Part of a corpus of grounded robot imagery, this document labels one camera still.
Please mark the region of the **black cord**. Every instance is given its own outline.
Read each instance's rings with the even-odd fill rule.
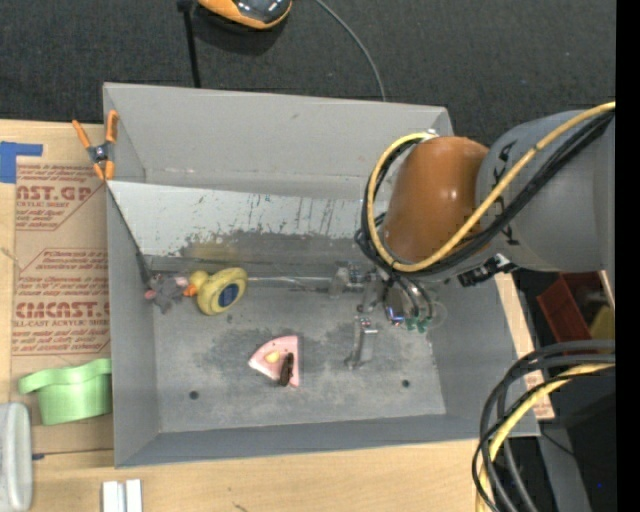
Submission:
[[[367,47],[364,44],[362,44],[362,41],[360,41],[360,38],[351,29],[351,27],[349,25],[347,25],[342,20],[342,18],[340,18],[340,16],[338,16],[327,4],[325,4],[322,0],[314,0],[314,2],[316,4],[318,4],[322,9],[324,9],[324,11],[329,13],[329,15],[334,20],[336,20],[340,24],[340,26],[342,26],[342,28],[345,29],[345,31],[349,34],[351,39],[353,39],[355,41],[355,43],[358,45],[358,47],[360,48],[360,50],[362,51],[362,53],[366,57],[367,62],[369,63],[369,66],[371,67],[371,70],[373,71],[373,74],[374,74],[374,76],[376,78],[376,83],[378,84],[378,89],[380,90],[380,98],[382,99],[382,101],[387,101],[387,94],[386,94],[386,92],[384,90],[384,85],[382,83],[382,78],[380,78],[380,73],[378,72],[378,68],[377,68],[375,62],[373,61],[373,59],[371,58],[371,55],[369,54],[369,50],[367,50]]]
[[[578,342],[567,342],[555,345],[549,345],[547,347],[543,347],[538,351],[531,352],[527,354],[525,357],[516,361],[516,363],[508,370],[505,378],[494,388],[494,390],[489,395],[487,402],[483,408],[483,412],[480,420],[480,433],[484,433],[489,424],[489,417],[491,415],[491,410],[493,405],[500,401],[501,398],[504,399],[506,396],[507,390],[513,382],[524,376],[526,373],[544,369],[544,368],[552,368],[552,367],[561,367],[561,366],[570,366],[579,363],[586,362],[615,362],[615,356],[603,356],[600,354],[597,355],[570,355],[570,356],[558,356],[559,353],[563,352],[571,352],[571,351],[584,351],[590,349],[601,349],[601,350],[612,350],[615,347],[615,344],[610,341],[600,341],[600,340],[591,340],[591,341],[578,341]],[[499,402],[499,414],[504,410],[504,402]],[[502,488],[500,482],[498,481],[497,473],[495,468],[493,467],[491,461],[489,460],[489,452],[488,446],[486,449],[483,449],[483,457],[485,457],[485,465],[487,466],[487,473],[492,482],[495,483],[496,490],[498,492],[499,497],[502,501],[507,504],[511,503],[506,492]]]
[[[604,363],[609,363],[611,362],[611,357],[603,357],[601,362]],[[501,486],[500,482],[499,482],[499,478],[497,477],[497,473],[495,470],[495,467],[493,465],[493,461],[491,460],[490,454],[489,454],[489,442],[492,438],[492,436],[497,432],[497,430],[502,427],[506,420],[514,413],[514,411],[522,404],[524,403],[526,400],[529,399],[529,397],[531,397],[534,393],[536,393],[539,389],[541,389],[542,387],[553,383],[553,382],[559,382],[559,381],[572,381],[574,380],[576,377],[580,377],[580,378],[584,378],[584,377],[592,377],[593,374],[577,374],[577,375],[571,375],[571,376],[557,376],[554,377],[553,379],[550,379],[548,381],[545,381],[535,387],[533,387],[532,389],[530,389],[529,391],[527,391],[526,393],[524,393],[523,395],[521,395],[510,407],[509,410],[503,414],[502,418],[499,419],[496,423],[494,423],[490,428],[487,428],[486,431],[481,434],[481,438],[480,438],[480,443],[478,444],[478,447],[476,448],[474,455],[473,455],[473,459],[472,459],[472,478],[473,478],[473,482],[476,486],[476,489],[478,490],[478,493],[480,494],[480,496],[482,497],[482,499],[485,501],[485,503],[487,504],[487,506],[494,512],[501,512],[500,509],[497,507],[496,504],[491,502],[491,498],[489,497],[488,493],[486,492],[486,490],[484,489],[482,482],[480,482],[480,476],[478,474],[478,458],[480,456],[480,454],[483,455],[483,463],[485,465],[486,471],[487,471],[487,476],[489,477],[489,482],[492,485],[492,487],[494,487],[498,493],[499,498],[501,499],[501,501],[503,502],[503,504],[505,506],[507,506],[508,510],[513,512],[518,512],[517,508],[515,507],[515,505],[511,502],[510,498],[506,495],[506,492],[504,491],[504,488]]]

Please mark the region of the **dark floor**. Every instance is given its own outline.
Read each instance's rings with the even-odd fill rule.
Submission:
[[[616,96],[615,0],[325,3],[368,49],[388,101],[445,106],[458,135],[487,145],[524,121]],[[365,54],[316,0],[294,0],[275,32],[234,33],[198,15],[194,28],[205,88],[382,100]],[[101,121],[105,81],[192,86],[175,1],[0,2],[0,118]],[[576,426],[576,457],[591,460],[595,439],[615,468],[605,432],[600,417]],[[594,510],[615,510],[611,471],[584,468]]]

